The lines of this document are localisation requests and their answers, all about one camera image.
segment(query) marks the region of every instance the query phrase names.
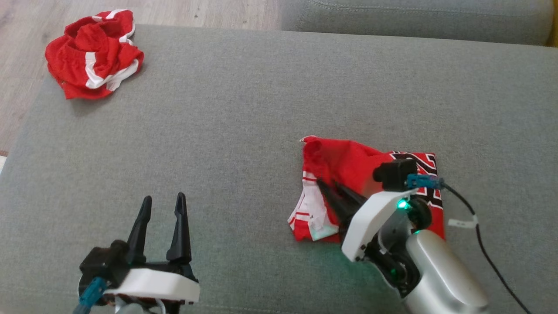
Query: white cable label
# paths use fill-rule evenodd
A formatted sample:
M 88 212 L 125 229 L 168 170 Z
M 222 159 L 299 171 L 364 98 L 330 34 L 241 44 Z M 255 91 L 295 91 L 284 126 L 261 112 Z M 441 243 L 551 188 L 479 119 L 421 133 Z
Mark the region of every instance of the white cable label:
M 458 227 L 458 228 L 466 228 L 466 229 L 474 229 L 479 224 L 479 219 L 476 215 L 473 215 L 473 221 L 462 221 L 457 219 L 450 219 L 448 221 L 448 226 Z

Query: wooden floor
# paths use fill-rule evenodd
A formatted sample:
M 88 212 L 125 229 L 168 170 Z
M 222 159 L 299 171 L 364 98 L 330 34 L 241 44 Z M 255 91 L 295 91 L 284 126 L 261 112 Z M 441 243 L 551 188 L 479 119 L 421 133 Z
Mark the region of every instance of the wooden floor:
M 9 152 L 42 79 L 46 45 L 84 16 L 128 8 L 136 23 L 279 29 L 282 0 L 0 0 L 0 151 Z

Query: blue connector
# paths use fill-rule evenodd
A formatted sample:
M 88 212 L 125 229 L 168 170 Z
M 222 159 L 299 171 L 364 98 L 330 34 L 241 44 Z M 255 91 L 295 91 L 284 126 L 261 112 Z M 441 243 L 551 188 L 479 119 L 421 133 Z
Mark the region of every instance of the blue connector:
M 438 178 L 435 175 L 428 174 L 410 174 L 407 176 L 407 187 L 409 189 L 428 188 L 428 189 L 442 189 L 444 179 Z
M 107 284 L 101 277 L 95 277 L 91 280 L 87 289 L 79 297 L 79 305 L 75 308 L 73 314 L 88 314 L 95 303 L 102 298 L 106 289 Z

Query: gray fabric surface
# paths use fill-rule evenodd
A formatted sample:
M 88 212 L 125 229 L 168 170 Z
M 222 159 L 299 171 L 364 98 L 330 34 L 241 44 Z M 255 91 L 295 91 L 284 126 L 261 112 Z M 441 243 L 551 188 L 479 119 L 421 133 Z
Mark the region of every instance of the gray fabric surface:
M 146 254 L 164 259 L 183 191 L 202 289 L 188 313 L 403 313 L 370 265 L 293 239 L 306 135 L 437 153 L 510 286 L 556 308 L 558 50 L 142 25 L 134 42 L 142 72 L 106 99 L 45 80 L 0 175 L 0 311 L 70 313 L 79 263 L 126 239 L 148 194 Z M 447 238 L 492 312 L 521 313 L 474 232 Z
M 543 45 L 552 0 L 289 0 L 282 29 Z

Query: gray ottoman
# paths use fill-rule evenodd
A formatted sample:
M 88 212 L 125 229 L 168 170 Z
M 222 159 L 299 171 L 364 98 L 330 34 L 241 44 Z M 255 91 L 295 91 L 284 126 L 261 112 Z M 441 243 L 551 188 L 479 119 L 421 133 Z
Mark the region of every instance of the gray ottoman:
M 146 255 L 164 260 L 182 191 L 201 284 L 185 313 L 403 313 L 371 265 L 294 240 L 305 135 L 435 152 L 511 287 L 555 310 L 558 50 L 142 25 L 134 42 L 145 67 L 106 99 L 44 82 L 0 175 L 0 312 L 70 313 L 79 263 L 126 239 L 148 194 Z M 474 232 L 447 239 L 493 313 L 521 313 Z
M 289 0 L 282 29 L 543 45 L 552 0 Z

